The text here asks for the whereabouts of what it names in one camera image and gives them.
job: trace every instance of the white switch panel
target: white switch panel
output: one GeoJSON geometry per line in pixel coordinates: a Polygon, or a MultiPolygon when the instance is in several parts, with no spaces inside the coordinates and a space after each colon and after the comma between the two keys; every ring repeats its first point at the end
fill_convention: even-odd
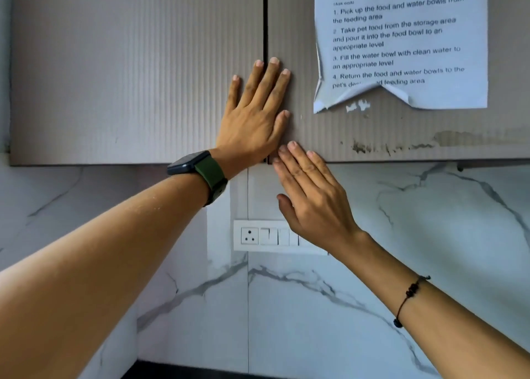
{"type": "Polygon", "coordinates": [[[235,251],[328,254],[298,237],[285,220],[235,220],[233,232],[235,251]]]}

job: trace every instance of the hand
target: hand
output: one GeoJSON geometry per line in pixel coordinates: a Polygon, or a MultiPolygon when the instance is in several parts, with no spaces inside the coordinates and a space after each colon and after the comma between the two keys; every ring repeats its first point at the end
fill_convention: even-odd
{"type": "Polygon", "coordinates": [[[332,255],[363,231],[351,214],[346,191],[322,158],[304,153],[296,142],[281,146],[273,162],[288,196],[278,195],[280,211],[291,229],[332,255]]]}
{"type": "Polygon", "coordinates": [[[290,116],[287,110],[277,114],[290,79],[289,70],[278,77],[279,68],[280,61],[271,58],[261,78],[263,61],[256,61],[239,103],[240,78],[234,76],[232,80],[217,147],[210,151],[228,179],[278,147],[290,116]]]}

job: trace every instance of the forearm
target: forearm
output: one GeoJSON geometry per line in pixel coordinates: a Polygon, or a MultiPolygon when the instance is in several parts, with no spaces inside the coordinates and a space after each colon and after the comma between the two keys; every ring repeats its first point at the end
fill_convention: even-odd
{"type": "MultiPolygon", "coordinates": [[[[335,257],[396,315],[418,274],[366,233],[337,249],[335,257]]],[[[399,318],[443,377],[497,379],[530,374],[525,350],[428,282],[421,282],[399,318]]]]}
{"type": "Polygon", "coordinates": [[[1,272],[0,376],[74,377],[208,193],[199,175],[170,177],[1,272]]]}

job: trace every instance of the person's right arm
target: person's right arm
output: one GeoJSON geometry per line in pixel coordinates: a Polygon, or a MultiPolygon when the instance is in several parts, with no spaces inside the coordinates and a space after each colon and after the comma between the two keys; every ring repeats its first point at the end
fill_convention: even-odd
{"type": "MultiPolygon", "coordinates": [[[[291,229],[344,263],[396,315],[418,274],[354,221],[346,192],[314,152],[291,142],[274,167],[291,229]]],[[[442,377],[529,378],[530,354],[429,282],[401,309],[400,321],[442,377]]]]}

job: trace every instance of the person's left hand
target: person's left hand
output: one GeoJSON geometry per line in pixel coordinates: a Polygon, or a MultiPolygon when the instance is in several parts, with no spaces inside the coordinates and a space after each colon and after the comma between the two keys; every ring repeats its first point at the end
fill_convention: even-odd
{"type": "Polygon", "coordinates": [[[290,79],[290,71],[278,77],[280,61],[269,61],[263,78],[263,61],[256,61],[239,102],[240,78],[235,75],[229,89],[225,115],[217,137],[217,147],[210,150],[226,178],[231,179],[278,148],[290,113],[278,114],[278,108],[290,79]]]}

